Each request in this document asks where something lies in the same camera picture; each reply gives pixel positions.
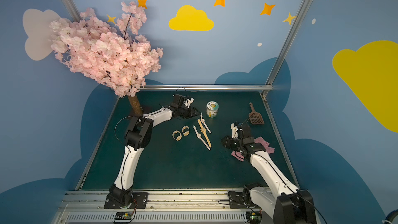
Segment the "aluminium front rail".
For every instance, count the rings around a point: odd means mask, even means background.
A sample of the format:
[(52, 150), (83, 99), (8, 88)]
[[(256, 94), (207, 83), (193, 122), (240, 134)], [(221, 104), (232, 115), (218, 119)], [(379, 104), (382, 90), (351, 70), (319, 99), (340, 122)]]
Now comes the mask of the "aluminium front rail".
[(232, 209), (229, 191), (243, 188), (143, 189), (147, 192), (145, 209), (104, 209), (107, 191), (68, 191), (61, 202), (53, 224), (114, 224), (117, 212), (133, 212), (129, 224), (245, 224), (246, 212), (259, 212), (261, 224), (272, 218), (261, 208)]

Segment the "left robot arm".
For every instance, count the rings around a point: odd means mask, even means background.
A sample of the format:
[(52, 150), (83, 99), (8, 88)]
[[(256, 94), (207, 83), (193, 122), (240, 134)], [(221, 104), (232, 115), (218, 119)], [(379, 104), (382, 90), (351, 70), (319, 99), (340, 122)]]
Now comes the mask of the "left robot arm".
[(168, 106), (149, 114), (132, 116), (124, 135), (125, 149), (123, 161), (114, 184), (106, 197), (105, 209), (140, 208), (132, 193), (134, 174), (144, 148), (149, 144), (152, 129), (173, 118), (189, 119), (200, 115), (191, 104), (194, 98), (175, 95), (176, 99)]

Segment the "cream looped watch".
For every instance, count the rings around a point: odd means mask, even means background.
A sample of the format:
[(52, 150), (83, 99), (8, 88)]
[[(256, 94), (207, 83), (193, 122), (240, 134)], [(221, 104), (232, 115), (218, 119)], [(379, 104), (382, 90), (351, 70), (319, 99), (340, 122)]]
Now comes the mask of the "cream looped watch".
[(182, 139), (182, 133), (178, 130), (174, 131), (172, 133), (172, 137), (176, 140), (176, 141), (180, 141)]
[(181, 131), (182, 131), (183, 136), (188, 136), (190, 134), (190, 129), (187, 125), (184, 126)]

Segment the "right aluminium frame post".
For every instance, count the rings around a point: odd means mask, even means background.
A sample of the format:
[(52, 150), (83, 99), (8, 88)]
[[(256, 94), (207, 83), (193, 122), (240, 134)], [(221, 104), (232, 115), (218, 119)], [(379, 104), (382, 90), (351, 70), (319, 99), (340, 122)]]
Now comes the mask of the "right aluminium frame post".
[(276, 77), (277, 77), (277, 75), (278, 75), (278, 73), (279, 73), (279, 71), (280, 71), (280, 69), (282, 67), (283, 62), (285, 61), (285, 58), (286, 58), (286, 56), (287, 56), (287, 54), (288, 54), (288, 52), (289, 52), (289, 50), (290, 50), (290, 48), (291, 48), (291, 46), (292, 46), (292, 44), (294, 42), (294, 39), (295, 39), (295, 37), (296, 37), (300, 27), (301, 27), (306, 15), (307, 15), (307, 12), (308, 12), (308, 10), (311, 7), (312, 2), (313, 2), (313, 0), (302, 0), (300, 6), (298, 8), (298, 11), (296, 13), (296, 18), (294, 19), (294, 23), (291, 25), (291, 28), (290, 28), (290, 30), (288, 32), (288, 35), (287, 35), (286, 39), (285, 39), (283, 47), (282, 47), (282, 49), (281, 49), (281, 51), (280, 51), (280, 53), (279, 53), (274, 65), (273, 65), (273, 67), (271, 69), (271, 72), (270, 72), (270, 74), (269, 74), (269, 76), (267, 78), (267, 81), (266, 81), (265, 85), (266, 86), (271, 86), (271, 89), (263, 90), (261, 92), (261, 97), (264, 100), (266, 99), (266, 96), (268, 95), (268, 92), (273, 90), (274, 81), (275, 81), (275, 79), (276, 79)]

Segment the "gold strap watch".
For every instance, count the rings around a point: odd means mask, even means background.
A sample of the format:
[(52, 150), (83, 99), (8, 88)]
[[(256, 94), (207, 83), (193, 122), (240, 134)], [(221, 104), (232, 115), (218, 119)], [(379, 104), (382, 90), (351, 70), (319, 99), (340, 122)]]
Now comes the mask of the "gold strap watch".
[(210, 140), (209, 140), (209, 138), (208, 138), (208, 136), (207, 136), (206, 128), (203, 126), (203, 123), (201, 122), (200, 119), (198, 119), (198, 123), (199, 123), (199, 125), (200, 125), (201, 132), (202, 132), (202, 133), (204, 134), (204, 136), (205, 136), (205, 139), (206, 139), (206, 142), (207, 142), (209, 148), (211, 148), (211, 142), (210, 142)]

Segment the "left circuit board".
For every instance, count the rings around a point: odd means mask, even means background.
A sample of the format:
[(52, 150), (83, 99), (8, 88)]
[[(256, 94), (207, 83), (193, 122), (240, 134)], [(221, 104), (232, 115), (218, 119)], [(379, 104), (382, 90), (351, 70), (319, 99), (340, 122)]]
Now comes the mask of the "left circuit board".
[(133, 212), (117, 212), (114, 216), (114, 224), (129, 224), (134, 217)]

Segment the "back aluminium frame bar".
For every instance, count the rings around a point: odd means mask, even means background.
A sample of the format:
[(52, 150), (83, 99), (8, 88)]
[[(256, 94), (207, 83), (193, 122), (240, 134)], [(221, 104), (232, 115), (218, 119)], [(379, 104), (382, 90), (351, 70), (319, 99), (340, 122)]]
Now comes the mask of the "back aluminium frame bar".
[(272, 91), (272, 85), (146, 85), (141, 91)]

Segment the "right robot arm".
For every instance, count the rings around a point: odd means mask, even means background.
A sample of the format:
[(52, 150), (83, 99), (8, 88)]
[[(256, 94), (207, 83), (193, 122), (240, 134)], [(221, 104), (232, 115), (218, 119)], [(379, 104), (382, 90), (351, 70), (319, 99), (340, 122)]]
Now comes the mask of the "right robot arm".
[(234, 139), (225, 136), (221, 144), (241, 153), (260, 173), (268, 185), (248, 189), (249, 199), (265, 211), (275, 224), (318, 224), (313, 197), (307, 190), (300, 190), (281, 172), (270, 158), (265, 146), (254, 138)]

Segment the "brown litter scoop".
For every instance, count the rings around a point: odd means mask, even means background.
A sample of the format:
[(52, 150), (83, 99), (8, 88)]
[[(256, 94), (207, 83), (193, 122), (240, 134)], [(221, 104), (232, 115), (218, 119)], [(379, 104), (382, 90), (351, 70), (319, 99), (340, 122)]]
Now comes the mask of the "brown litter scoop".
[(249, 114), (250, 123), (252, 125), (263, 125), (264, 120), (262, 115), (255, 110), (254, 105), (251, 102), (249, 103), (249, 105), (251, 108), (251, 113)]

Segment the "brown tree base plate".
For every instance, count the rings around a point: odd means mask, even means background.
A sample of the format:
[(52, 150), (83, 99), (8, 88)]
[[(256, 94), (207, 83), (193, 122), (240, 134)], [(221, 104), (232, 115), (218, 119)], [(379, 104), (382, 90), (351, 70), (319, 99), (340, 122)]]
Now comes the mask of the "brown tree base plate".
[(139, 123), (142, 121), (142, 119), (150, 119), (150, 111), (152, 110), (152, 107), (149, 105), (141, 105), (141, 111), (142, 114), (139, 114), (138, 112), (136, 112), (134, 109), (131, 109), (130, 113), (128, 114), (128, 116), (126, 117), (127, 120), (129, 120), (130, 122), (133, 122), (136, 119), (136, 123)]

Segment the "right circuit board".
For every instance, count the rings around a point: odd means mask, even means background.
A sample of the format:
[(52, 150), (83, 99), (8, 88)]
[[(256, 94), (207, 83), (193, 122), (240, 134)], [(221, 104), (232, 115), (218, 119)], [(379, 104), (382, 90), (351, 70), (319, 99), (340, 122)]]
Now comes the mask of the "right circuit board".
[(246, 224), (260, 224), (261, 214), (259, 212), (246, 212)]

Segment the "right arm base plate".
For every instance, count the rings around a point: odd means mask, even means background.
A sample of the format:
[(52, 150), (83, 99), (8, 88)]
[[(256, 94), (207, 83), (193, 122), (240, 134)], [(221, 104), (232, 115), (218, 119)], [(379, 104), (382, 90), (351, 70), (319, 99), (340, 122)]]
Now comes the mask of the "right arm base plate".
[(229, 198), (229, 207), (232, 209), (244, 209), (246, 207), (261, 208), (259, 205), (254, 203), (248, 191), (229, 191), (227, 195)]

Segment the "circuit board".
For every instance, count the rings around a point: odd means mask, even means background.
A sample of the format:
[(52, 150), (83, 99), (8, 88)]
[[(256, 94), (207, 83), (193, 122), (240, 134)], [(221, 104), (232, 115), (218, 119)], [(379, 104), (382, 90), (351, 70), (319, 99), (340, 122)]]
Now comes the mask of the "circuit board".
[(117, 212), (114, 216), (114, 224), (129, 224), (134, 217), (133, 212)]
[(246, 212), (246, 224), (260, 224), (261, 214), (259, 212)]

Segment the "jar with sunflower lid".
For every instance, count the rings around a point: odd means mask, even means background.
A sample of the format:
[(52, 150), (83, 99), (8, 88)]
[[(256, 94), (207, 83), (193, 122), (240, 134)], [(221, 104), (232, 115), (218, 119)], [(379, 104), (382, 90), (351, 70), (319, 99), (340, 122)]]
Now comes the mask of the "jar with sunflower lid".
[(210, 101), (206, 104), (206, 115), (209, 118), (215, 118), (218, 114), (219, 104), (215, 101)]

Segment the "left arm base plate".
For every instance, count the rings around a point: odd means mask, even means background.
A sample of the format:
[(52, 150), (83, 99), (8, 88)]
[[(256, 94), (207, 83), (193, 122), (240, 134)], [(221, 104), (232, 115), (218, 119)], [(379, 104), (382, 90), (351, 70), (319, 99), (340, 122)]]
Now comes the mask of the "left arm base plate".
[(145, 209), (147, 199), (147, 192), (109, 193), (105, 200), (104, 209)]

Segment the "pink blossom tree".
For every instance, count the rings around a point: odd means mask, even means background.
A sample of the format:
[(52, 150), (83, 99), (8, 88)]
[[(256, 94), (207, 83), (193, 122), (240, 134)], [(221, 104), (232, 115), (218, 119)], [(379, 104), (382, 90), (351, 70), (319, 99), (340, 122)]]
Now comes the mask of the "pink blossom tree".
[(138, 33), (147, 21), (141, 2), (121, 3), (123, 14), (111, 26), (100, 20), (94, 9), (80, 13), (80, 20), (64, 18), (51, 22), (51, 48), (55, 57), (73, 73), (82, 73), (115, 95), (128, 97), (132, 108), (142, 114), (136, 96), (146, 85), (145, 76), (158, 72), (163, 56), (161, 48)]

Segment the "white strap watch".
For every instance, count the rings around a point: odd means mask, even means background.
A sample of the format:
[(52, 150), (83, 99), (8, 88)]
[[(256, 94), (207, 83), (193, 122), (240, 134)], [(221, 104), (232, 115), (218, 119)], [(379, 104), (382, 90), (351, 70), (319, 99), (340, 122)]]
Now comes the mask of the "white strap watch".
[(201, 134), (197, 131), (196, 126), (193, 126), (193, 128), (194, 128), (194, 131), (195, 131), (195, 133), (196, 133), (196, 137), (206, 146), (206, 148), (207, 148), (208, 150), (210, 150), (210, 147), (208, 146), (208, 144), (202, 139)]
[(204, 127), (206, 128), (206, 130), (207, 130), (209, 133), (211, 133), (209, 127), (207, 126), (207, 124), (206, 124), (206, 122), (205, 122), (205, 119), (203, 118), (203, 114), (200, 115), (200, 121), (201, 121), (201, 123), (204, 125)]

